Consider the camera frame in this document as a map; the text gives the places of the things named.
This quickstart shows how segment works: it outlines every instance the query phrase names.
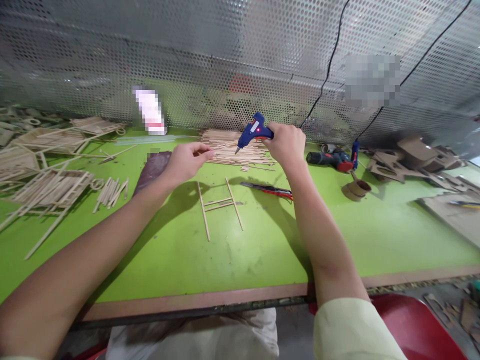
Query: red box cutter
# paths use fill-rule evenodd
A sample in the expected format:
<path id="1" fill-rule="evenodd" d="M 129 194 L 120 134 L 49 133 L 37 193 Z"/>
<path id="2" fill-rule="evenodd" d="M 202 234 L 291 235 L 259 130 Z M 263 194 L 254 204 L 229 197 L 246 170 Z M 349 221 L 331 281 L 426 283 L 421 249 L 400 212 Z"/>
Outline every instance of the red box cutter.
<path id="1" fill-rule="evenodd" d="M 262 190 L 264 193 L 274 194 L 281 198 L 288 198 L 292 201 L 294 200 L 294 197 L 292 196 L 292 192 L 287 189 L 281 189 L 281 188 L 273 187 L 269 185 L 257 185 L 257 184 L 252 184 L 251 182 L 244 182 L 244 181 L 242 181 L 240 185 L 248 186 L 249 188 L 259 189 L 259 190 Z"/>

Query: green tabletop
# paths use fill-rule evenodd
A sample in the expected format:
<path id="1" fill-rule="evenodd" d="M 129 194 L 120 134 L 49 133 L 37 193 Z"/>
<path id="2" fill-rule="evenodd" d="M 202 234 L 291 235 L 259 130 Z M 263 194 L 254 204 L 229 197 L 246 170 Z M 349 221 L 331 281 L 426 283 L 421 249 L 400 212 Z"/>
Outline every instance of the green tabletop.
<path id="1" fill-rule="evenodd" d="M 129 131 L 130 136 L 137 135 Z M 176 143 L 143 144 L 115 161 L 83 158 L 69 169 L 87 170 L 96 178 L 130 179 L 131 197 L 149 153 L 172 150 Z M 86 152 L 99 154 L 99 144 Z M 126 147 L 108 142 L 101 145 L 112 154 Z M 306 151 L 315 151 L 308 144 Z M 360 155 L 365 165 L 368 159 Z M 207 163 L 198 175 L 178 187 L 158 211 L 118 268 L 94 294 L 97 302 L 145 299 L 170 295 L 198 294 L 305 283 L 311 268 L 296 226 L 294 206 L 260 190 L 240 185 L 247 181 L 288 188 L 279 165 L 276 171 Z M 444 190 L 421 179 L 380 183 L 359 165 L 358 177 L 372 192 L 361 202 L 352 202 L 341 187 L 350 175 L 328 166 L 309 166 L 319 193 L 341 228 L 361 276 L 480 264 L 480 251 L 428 213 L 415 199 L 435 196 Z M 454 170 L 479 182 L 474 166 Z M 225 177 L 238 204 L 244 231 L 233 206 L 206 213 L 211 241 L 207 241 L 196 181 L 205 203 L 229 198 Z M 59 249 L 105 219 L 117 207 L 93 214 L 98 193 L 86 190 L 68 216 L 29 260 L 25 255 L 55 220 L 36 215 L 18 218 L 0 233 L 0 302 L 32 271 Z M 18 205 L 0 201 L 0 217 Z"/>

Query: table edge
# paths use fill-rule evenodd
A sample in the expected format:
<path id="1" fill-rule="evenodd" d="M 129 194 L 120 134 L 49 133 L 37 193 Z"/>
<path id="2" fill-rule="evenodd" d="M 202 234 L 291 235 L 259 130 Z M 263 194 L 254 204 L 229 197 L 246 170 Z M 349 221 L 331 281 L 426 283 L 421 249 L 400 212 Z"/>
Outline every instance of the table edge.
<path id="1" fill-rule="evenodd" d="M 455 278 L 475 274 L 480 274 L 480 264 L 364 276 L 361 279 L 366 288 L 375 288 L 420 281 Z M 241 290 L 171 295 L 122 301 L 107 301 L 86 306 L 83 311 L 80 312 L 81 315 L 77 320 L 80 322 L 89 322 L 148 314 L 203 309 L 264 300 L 303 297 L 313 294 L 313 284 L 305 282 Z"/>

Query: perforated metal sheet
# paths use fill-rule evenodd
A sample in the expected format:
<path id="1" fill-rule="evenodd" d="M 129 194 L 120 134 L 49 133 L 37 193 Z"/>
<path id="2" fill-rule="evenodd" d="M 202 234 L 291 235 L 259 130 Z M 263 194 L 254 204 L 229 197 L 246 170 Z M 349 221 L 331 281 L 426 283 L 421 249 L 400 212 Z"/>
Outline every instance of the perforated metal sheet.
<path id="1" fill-rule="evenodd" d="M 345 105 L 346 55 L 415 66 L 467 0 L 351 0 L 323 97 L 303 129 L 351 143 L 378 109 Z M 344 0 L 6 0 L 0 5 L 4 100 L 131 121 L 133 85 L 162 99 L 170 127 L 240 130 L 261 111 L 300 124 L 320 92 Z M 431 49 L 362 136 L 417 131 L 448 143 L 480 113 L 480 0 Z"/>

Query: power drill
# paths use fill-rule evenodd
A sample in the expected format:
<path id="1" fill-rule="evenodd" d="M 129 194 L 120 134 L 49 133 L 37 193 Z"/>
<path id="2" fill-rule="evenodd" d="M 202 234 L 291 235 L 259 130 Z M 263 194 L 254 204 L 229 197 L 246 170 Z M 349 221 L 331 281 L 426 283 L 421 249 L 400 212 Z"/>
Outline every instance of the power drill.
<path id="1" fill-rule="evenodd" d="M 306 162 L 309 164 L 332 165 L 335 169 L 343 173 L 348 173 L 354 168 L 354 163 L 350 161 L 350 157 L 340 148 L 336 148 L 331 154 L 309 152 L 306 156 Z"/>

